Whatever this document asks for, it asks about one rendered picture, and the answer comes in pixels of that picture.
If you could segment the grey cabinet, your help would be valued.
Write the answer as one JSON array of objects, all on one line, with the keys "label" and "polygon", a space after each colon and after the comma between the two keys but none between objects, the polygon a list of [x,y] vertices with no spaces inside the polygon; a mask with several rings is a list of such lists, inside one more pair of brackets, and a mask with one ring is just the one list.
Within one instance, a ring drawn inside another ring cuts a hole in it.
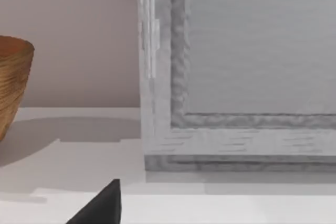
[{"label": "grey cabinet", "polygon": [[187,111],[190,1],[138,0],[145,169],[336,172],[336,112]]}]

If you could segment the grey cabinet door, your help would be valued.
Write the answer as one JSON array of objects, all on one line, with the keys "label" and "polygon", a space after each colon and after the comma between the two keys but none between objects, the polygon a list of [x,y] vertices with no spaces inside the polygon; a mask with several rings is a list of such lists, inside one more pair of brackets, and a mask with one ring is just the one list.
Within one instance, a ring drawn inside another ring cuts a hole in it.
[{"label": "grey cabinet door", "polygon": [[336,0],[155,0],[154,151],[336,156]]}]

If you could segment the brown ribbed bowl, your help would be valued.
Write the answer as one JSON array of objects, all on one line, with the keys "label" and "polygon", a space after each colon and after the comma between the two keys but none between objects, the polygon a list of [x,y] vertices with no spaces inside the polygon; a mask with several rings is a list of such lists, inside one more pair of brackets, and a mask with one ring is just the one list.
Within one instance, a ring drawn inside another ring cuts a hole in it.
[{"label": "brown ribbed bowl", "polygon": [[0,141],[23,98],[34,51],[33,44],[26,40],[0,35]]}]

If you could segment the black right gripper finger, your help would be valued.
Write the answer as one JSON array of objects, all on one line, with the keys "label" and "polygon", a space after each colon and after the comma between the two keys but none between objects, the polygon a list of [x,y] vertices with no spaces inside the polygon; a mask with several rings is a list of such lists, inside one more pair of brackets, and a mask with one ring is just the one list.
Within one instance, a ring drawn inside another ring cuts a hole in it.
[{"label": "black right gripper finger", "polygon": [[121,224],[120,179],[114,179],[65,224]]}]

